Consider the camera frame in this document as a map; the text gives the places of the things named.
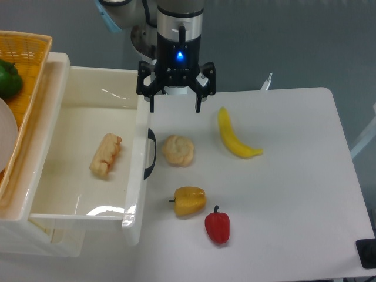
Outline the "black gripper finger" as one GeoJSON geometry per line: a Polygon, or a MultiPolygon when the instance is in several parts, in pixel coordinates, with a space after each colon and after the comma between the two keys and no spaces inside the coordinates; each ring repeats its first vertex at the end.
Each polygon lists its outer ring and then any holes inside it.
{"type": "Polygon", "coordinates": [[[207,62],[204,65],[197,65],[189,70],[187,76],[188,87],[196,94],[195,111],[199,113],[202,102],[208,97],[216,94],[216,67],[214,62],[207,62]],[[204,76],[207,79],[202,85],[198,77],[204,76]]]}
{"type": "Polygon", "coordinates": [[[154,96],[162,91],[166,86],[166,82],[167,69],[160,65],[159,62],[153,65],[146,61],[139,61],[136,93],[144,96],[144,100],[149,102],[150,113],[153,113],[155,109],[154,96]],[[144,80],[152,74],[154,74],[155,78],[148,85],[145,85],[144,80]]]}

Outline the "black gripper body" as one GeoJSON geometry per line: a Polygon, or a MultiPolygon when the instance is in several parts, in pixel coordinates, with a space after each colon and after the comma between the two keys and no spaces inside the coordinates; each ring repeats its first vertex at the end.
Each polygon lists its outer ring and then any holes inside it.
{"type": "Polygon", "coordinates": [[[199,52],[201,36],[179,43],[157,35],[157,62],[155,79],[158,83],[174,75],[195,78],[199,73],[199,52]]]}

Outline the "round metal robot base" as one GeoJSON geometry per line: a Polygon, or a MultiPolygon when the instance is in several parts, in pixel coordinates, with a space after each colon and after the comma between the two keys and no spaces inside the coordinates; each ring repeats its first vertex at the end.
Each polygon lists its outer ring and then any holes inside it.
{"type": "Polygon", "coordinates": [[[136,25],[130,33],[135,51],[142,60],[155,63],[157,57],[157,29],[148,23],[136,25]]]}

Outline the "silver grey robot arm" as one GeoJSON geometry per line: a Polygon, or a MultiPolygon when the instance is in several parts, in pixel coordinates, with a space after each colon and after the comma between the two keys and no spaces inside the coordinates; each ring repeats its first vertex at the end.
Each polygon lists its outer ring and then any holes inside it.
{"type": "Polygon", "coordinates": [[[96,1],[111,32],[139,31],[140,61],[136,93],[150,103],[166,88],[190,88],[196,94],[196,112],[216,93],[213,62],[199,64],[204,1],[96,1]]]}

